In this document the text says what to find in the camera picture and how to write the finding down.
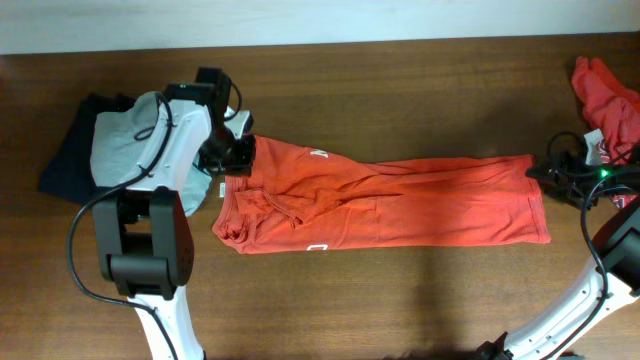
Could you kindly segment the orange printed t-shirt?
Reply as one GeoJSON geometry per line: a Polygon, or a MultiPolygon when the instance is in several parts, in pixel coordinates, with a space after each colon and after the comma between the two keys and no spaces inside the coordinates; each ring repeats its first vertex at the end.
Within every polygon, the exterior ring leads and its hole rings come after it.
{"type": "Polygon", "coordinates": [[[224,180],[212,231],[240,254],[546,244],[530,155],[359,163],[256,140],[248,176],[224,180]]]}

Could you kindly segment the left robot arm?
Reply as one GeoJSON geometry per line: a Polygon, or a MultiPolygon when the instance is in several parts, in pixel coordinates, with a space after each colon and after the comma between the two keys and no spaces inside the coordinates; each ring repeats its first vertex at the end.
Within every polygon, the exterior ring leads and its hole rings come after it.
{"type": "Polygon", "coordinates": [[[203,359],[192,325],[186,284],[194,242],[179,192],[188,172],[248,175],[256,141],[227,114],[237,86],[219,68],[201,68],[191,83],[155,92],[149,142],[131,171],[90,201],[102,276],[114,283],[115,304],[134,309],[155,359],[203,359]]]}

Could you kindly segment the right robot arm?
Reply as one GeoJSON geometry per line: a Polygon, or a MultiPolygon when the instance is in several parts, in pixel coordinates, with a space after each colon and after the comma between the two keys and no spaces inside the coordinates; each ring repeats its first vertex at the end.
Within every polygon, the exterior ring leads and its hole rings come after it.
{"type": "Polygon", "coordinates": [[[580,229],[590,252],[573,284],[536,318],[485,342],[474,359],[561,359],[580,337],[616,310],[639,300],[639,199],[635,198],[595,234],[587,213],[601,197],[639,193],[639,149],[599,166],[578,157],[554,156],[527,175],[560,192],[580,210],[580,229]]]}

